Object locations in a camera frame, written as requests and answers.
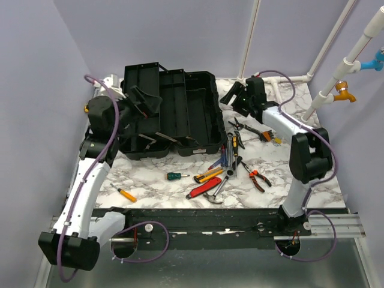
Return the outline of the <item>black plastic toolbox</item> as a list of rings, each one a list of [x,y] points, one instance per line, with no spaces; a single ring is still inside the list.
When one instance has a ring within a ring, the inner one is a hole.
[[[119,150],[131,160],[215,154],[226,139],[215,76],[208,71],[165,70],[159,63],[128,65],[121,84],[162,99],[157,113],[131,124]]]

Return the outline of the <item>steel claw hammer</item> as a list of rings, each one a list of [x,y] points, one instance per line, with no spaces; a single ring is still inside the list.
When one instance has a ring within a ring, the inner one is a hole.
[[[223,186],[229,180],[229,178],[230,178],[229,176],[226,176],[222,180],[222,182],[220,183],[220,185],[217,187],[217,189],[215,190],[215,192],[213,194],[204,193],[203,196],[212,204],[216,204],[216,205],[222,204],[222,202],[217,201],[216,198],[217,198],[218,194],[220,193],[220,191],[222,190]]]

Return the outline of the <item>orange handled screwdriver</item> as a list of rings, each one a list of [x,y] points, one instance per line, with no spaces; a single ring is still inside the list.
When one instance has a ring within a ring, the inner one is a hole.
[[[114,189],[116,189],[122,196],[124,196],[129,201],[131,201],[133,203],[135,203],[137,201],[137,199],[133,195],[131,195],[130,193],[126,192],[125,190],[115,186],[112,183],[110,183],[110,186],[113,187]]]

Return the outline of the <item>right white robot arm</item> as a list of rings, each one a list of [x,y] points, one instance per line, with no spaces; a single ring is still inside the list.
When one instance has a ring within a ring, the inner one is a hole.
[[[223,104],[230,101],[234,111],[244,117],[250,115],[290,144],[289,168],[293,180],[281,206],[283,216],[276,220],[277,230],[289,235],[298,228],[296,218],[304,215],[311,185],[333,167],[328,131],[312,128],[283,112],[275,101],[268,101],[264,81],[259,77],[247,78],[244,85],[236,81],[220,100]]]

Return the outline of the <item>green stubby screwdriver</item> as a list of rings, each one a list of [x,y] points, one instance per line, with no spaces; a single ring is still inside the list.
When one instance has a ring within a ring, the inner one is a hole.
[[[175,172],[169,172],[166,175],[166,179],[168,181],[175,181],[175,180],[180,180],[181,178],[184,177],[189,177],[190,175],[188,174],[182,174],[182,173],[175,173]]]

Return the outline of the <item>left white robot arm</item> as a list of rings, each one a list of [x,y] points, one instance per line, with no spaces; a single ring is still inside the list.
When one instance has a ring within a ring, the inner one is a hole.
[[[154,226],[154,221],[135,224],[129,212],[109,209],[96,222],[92,213],[100,188],[109,174],[119,138],[136,122],[156,114],[161,97],[132,86],[121,93],[104,80],[90,75],[85,80],[98,87],[100,94],[85,106],[89,126],[80,145],[79,162],[65,206],[50,232],[41,232],[38,244],[50,264],[57,266],[64,282],[64,268],[90,271],[101,247],[113,236],[137,236],[140,226]]]

